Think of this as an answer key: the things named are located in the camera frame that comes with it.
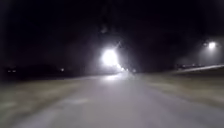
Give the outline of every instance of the road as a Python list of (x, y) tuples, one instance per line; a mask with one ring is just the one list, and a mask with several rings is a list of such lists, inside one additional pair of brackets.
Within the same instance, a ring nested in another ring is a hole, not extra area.
[(82, 81), (84, 85), (72, 95), (14, 128), (224, 127), (224, 110), (163, 93), (140, 77), (117, 75)]

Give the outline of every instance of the grass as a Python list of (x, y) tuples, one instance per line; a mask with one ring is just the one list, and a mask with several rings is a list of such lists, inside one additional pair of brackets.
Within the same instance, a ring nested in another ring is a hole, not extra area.
[(7, 128), (23, 117), (74, 92), (79, 85), (74, 81), (36, 81), (0, 88), (0, 128)]
[(224, 79), (178, 75), (143, 76), (151, 86), (191, 101), (224, 108)]

